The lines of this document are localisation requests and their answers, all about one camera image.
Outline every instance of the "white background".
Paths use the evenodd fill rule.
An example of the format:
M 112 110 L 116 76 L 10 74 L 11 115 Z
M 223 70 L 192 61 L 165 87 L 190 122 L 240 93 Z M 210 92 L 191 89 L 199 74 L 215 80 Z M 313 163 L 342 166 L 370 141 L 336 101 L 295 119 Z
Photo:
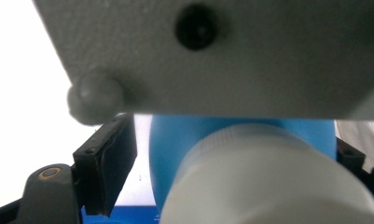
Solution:
M 19 199 L 30 173 L 72 153 L 99 127 L 68 114 L 67 75 L 29 0 L 0 0 L 0 206 Z M 137 116 L 139 156 L 118 204 L 153 204 L 150 116 Z

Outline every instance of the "screw hole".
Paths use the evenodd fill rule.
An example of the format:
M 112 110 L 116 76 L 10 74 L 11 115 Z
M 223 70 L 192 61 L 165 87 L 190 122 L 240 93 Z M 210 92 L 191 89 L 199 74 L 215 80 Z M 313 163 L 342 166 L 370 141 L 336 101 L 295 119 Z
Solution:
M 90 154 L 93 154 L 95 151 L 96 151 L 96 148 L 88 148 L 85 150 L 85 153 L 90 155 Z
M 214 12 L 201 4 L 184 8 L 175 25 L 175 35 L 187 49 L 209 47 L 217 35 Z

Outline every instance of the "gray plastic panel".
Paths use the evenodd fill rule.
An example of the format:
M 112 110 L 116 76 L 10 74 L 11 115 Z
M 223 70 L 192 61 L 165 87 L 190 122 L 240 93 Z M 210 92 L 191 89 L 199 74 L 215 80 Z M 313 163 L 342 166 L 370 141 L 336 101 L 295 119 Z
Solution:
M 105 74 L 122 112 L 374 119 L 374 0 L 200 1 L 218 36 L 197 51 L 174 34 L 192 3 L 35 0 L 76 91 Z

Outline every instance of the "white cylinder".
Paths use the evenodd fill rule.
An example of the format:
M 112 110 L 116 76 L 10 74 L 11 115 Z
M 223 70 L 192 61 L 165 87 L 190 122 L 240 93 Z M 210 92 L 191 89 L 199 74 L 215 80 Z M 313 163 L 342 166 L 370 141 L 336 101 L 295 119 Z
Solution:
M 160 223 L 374 224 L 374 198 L 348 171 L 295 135 L 243 124 L 213 133 L 191 149 Z

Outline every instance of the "blue rubber bulb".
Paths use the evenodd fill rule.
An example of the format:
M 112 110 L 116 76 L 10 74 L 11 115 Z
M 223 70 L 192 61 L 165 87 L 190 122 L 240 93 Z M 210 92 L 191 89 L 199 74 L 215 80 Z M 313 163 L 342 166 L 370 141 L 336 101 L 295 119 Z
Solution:
M 333 120 L 154 116 L 151 123 L 149 159 L 152 188 L 160 211 L 178 166 L 189 150 L 207 135 L 242 123 L 263 123 L 286 129 L 327 157 L 336 159 Z

